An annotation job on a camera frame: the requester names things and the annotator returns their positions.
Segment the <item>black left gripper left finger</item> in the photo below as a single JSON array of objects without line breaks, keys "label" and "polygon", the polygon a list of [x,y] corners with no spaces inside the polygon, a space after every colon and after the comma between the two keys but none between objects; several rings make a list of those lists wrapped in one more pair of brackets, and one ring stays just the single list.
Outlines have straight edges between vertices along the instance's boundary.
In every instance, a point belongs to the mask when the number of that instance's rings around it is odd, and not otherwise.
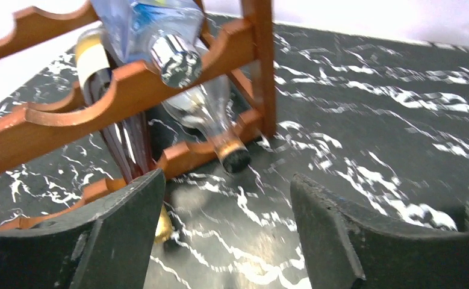
[{"label": "black left gripper left finger", "polygon": [[153,170],[32,228],[0,231],[0,288],[142,288],[165,185]]}]

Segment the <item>clear bottle blue label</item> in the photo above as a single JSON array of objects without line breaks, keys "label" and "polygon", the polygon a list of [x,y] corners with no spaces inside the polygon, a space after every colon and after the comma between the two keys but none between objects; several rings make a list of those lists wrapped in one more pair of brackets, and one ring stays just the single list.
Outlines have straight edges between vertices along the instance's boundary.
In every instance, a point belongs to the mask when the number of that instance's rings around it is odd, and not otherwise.
[{"label": "clear bottle blue label", "polygon": [[184,88],[202,73],[194,44],[204,20],[194,1],[92,1],[117,58],[152,63],[162,82]]}]

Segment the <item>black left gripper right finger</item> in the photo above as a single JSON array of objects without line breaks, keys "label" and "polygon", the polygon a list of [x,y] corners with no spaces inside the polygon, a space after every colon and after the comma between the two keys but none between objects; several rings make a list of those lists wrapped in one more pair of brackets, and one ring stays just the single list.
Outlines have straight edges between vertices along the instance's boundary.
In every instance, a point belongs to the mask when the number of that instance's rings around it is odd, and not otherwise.
[{"label": "black left gripper right finger", "polygon": [[469,288],[469,231],[384,216],[301,174],[290,194],[312,288]]}]

